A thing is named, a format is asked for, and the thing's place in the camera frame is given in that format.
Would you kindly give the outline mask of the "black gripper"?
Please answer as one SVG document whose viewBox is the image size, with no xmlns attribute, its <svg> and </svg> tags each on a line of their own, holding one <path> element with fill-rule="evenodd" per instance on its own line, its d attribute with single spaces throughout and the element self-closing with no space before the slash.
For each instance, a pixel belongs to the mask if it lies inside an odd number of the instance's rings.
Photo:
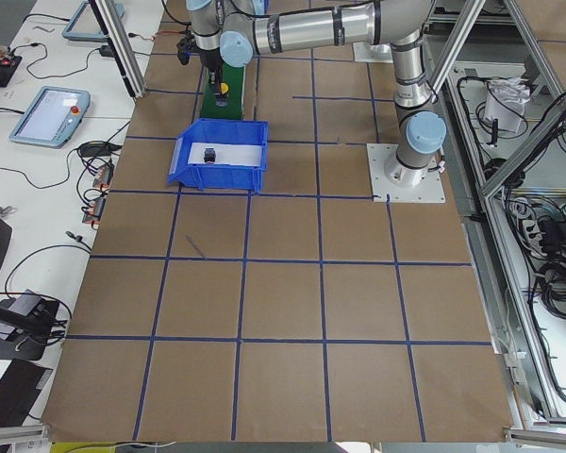
<svg viewBox="0 0 566 453">
<path fill-rule="evenodd" d="M 191 54 L 197 54 L 202 65 L 208 69 L 208 85 L 212 91 L 217 90 L 217 76 L 223 74 L 224 61 L 220 54 L 220 33 L 201 35 L 189 32 L 176 45 L 177 58 L 185 66 Z"/>
</svg>

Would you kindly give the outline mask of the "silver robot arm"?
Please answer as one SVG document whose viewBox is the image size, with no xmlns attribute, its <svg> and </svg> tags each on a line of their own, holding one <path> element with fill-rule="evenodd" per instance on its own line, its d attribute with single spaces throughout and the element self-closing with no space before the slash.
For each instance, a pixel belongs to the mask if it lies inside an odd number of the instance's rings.
<svg viewBox="0 0 566 453">
<path fill-rule="evenodd" d="M 268 14 L 261 1 L 189 1 L 191 35 L 178 47 L 196 53 L 217 100 L 226 98 L 224 67 L 245 67 L 258 55 L 367 42 L 391 49 L 394 104 L 400 143 L 384 164 L 386 178 L 401 188 L 423 182 L 442 146 L 444 121 L 431 112 L 434 95 L 423 63 L 428 1 L 363 1 Z"/>
</svg>

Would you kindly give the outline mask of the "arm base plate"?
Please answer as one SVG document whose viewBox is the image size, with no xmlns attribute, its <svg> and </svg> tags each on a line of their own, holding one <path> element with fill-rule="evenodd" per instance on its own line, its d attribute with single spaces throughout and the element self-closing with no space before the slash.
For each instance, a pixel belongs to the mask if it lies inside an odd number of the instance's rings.
<svg viewBox="0 0 566 453">
<path fill-rule="evenodd" d="M 434 158 L 423 169 L 409 169 L 397 159 L 394 143 L 368 143 L 367 155 L 375 202 L 441 204 L 445 202 L 441 174 L 429 172 Z"/>
<path fill-rule="evenodd" d="M 391 47 L 388 44 L 372 45 L 368 42 L 353 43 L 354 61 L 392 64 Z"/>
</svg>

